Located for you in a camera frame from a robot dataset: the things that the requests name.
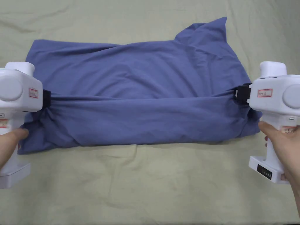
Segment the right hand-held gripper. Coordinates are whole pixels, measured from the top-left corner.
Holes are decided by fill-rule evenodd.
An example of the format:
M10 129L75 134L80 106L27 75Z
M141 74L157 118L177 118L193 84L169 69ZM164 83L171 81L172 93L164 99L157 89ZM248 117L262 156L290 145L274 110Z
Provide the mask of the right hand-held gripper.
M288 75L284 63L264 61L260 64L260 78L238 86L235 99L262 112L261 120L282 133L292 133L300 117L300 76ZM288 184L283 179L284 168L267 141L267 154L251 156L249 167L273 183Z

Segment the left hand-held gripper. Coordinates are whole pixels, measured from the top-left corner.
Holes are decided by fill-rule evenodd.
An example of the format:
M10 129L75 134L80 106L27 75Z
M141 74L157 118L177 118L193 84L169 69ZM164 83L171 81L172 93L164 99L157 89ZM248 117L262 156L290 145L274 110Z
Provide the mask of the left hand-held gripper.
M33 77L29 62L8 62L0 69L0 134L20 128L28 113L51 105L51 92ZM18 160L18 147L0 172L0 188L11 188L30 174L30 164Z

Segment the person's right hand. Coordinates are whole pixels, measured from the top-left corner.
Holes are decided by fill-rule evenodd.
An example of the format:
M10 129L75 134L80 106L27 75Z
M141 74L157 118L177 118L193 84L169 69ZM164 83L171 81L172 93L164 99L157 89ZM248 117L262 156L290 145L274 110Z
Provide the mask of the person's right hand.
M274 151L283 164L285 177L295 196L300 192L300 129L293 133L282 133L266 122L259 122L260 130L271 140Z

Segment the person's left hand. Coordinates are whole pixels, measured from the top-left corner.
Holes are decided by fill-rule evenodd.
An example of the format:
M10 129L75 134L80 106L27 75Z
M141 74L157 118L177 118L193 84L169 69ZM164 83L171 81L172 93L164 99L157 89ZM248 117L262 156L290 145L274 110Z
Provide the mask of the person's left hand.
M27 129L18 128L0 135L0 169L8 162L19 142L28 136Z

